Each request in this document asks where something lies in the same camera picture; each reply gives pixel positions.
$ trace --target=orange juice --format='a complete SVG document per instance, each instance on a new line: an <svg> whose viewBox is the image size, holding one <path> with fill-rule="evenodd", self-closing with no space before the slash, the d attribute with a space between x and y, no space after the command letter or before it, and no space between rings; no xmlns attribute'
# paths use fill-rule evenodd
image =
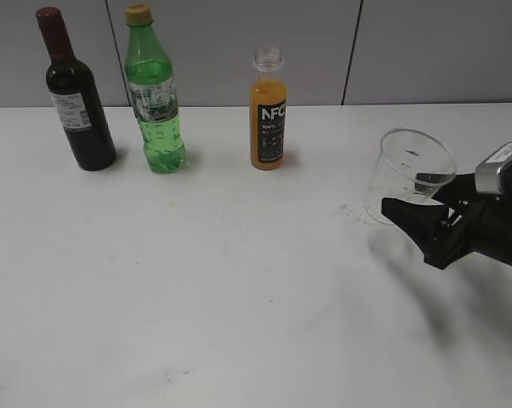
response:
<svg viewBox="0 0 512 408"><path fill-rule="evenodd" d="M258 80L250 90L250 157L254 167L273 170L282 164L287 88L278 71L277 48L261 48L254 56Z"/></svg>

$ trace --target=wine bottle label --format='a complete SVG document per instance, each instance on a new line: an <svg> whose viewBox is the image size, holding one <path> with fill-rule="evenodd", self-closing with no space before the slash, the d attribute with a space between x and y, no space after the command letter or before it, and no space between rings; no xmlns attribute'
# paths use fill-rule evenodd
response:
<svg viewBox="0 0 512 408"><path fill-rule="evenodd" d="M81 93L71 93L69 95L50 93L50 96L60 117L61 125L65 129L77 130L92 127Z"/></svg>
<svg viewBox="0 0 512 408"><path fill-rule="evenodd" d="M162 122L173 119L179 114L179 103L174 80L141 85L128 82L131 105L135 115L143 122Z"/></svg>
<svg viewBox="0 0 512 408"><path fill-rule="evenodd" d="M258 105L258 160L272 163L282 158L286 100L276 105Z"/></svg>

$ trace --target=robotic arm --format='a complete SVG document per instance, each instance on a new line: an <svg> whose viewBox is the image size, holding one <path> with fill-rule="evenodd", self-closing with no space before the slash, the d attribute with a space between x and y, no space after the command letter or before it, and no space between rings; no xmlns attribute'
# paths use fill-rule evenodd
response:
<svg viewBox="0 0 512 408"><path fill-rule="evenodd" d="M431 182L435 174L417 179ZM457 176L434 195L442 205L420 206L384 198L382 214L406 232L439 269L471 252L512 266L512 142L475 173Z"/></svg>

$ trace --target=red wine bottle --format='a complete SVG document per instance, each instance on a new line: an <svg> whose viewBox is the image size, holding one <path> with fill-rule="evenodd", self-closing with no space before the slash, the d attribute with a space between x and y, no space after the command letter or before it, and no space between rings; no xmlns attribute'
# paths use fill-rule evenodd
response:
<svg viewBox="0 0 512 408"><path fill-rule="evenodd" d="M37 21L50 54L46 84L78 166L96 171L116 158L92 71L75 58L61 12L40 8Z"/></svg>

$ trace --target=plastic cup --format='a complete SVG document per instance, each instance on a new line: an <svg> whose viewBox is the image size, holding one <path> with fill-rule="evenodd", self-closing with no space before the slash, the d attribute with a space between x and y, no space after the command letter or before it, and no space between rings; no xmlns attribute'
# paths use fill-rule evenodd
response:
<svg viewBox="0 0 512 408"><path fill-rule="evenodd" d="M392 224L381 213L383 198L429 205L431 197L456 176L457 165L447 147L416 129L389 130L380 147L364 207L382 224Z"/></svg>

